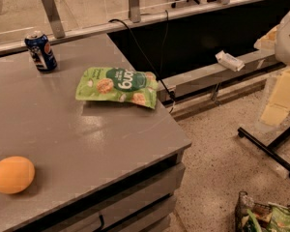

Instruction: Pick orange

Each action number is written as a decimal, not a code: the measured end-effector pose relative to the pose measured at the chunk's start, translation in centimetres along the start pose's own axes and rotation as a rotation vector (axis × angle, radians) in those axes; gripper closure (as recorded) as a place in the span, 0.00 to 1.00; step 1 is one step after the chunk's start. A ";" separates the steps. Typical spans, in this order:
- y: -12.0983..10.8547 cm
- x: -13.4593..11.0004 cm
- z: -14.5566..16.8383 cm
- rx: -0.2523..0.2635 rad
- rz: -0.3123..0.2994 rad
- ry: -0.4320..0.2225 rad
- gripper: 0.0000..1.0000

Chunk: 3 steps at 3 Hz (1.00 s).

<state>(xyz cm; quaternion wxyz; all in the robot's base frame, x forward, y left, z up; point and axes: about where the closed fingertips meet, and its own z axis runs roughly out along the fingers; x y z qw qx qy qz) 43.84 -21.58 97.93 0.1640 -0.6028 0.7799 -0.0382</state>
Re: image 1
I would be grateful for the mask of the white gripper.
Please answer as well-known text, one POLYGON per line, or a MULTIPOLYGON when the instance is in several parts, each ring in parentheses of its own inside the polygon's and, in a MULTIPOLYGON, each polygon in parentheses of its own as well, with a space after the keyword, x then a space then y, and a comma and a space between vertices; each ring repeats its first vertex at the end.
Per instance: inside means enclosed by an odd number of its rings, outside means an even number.
MULTIPOLYGON (((275 50, 275 58, 290 66, 290 11, 278 26, 259 38, 254 47, 258 50, 275 50)), ((260 121, 268 126, 280 125, 290 112, 290 67, 275 78, 275 85, 266 101, 260 121)))

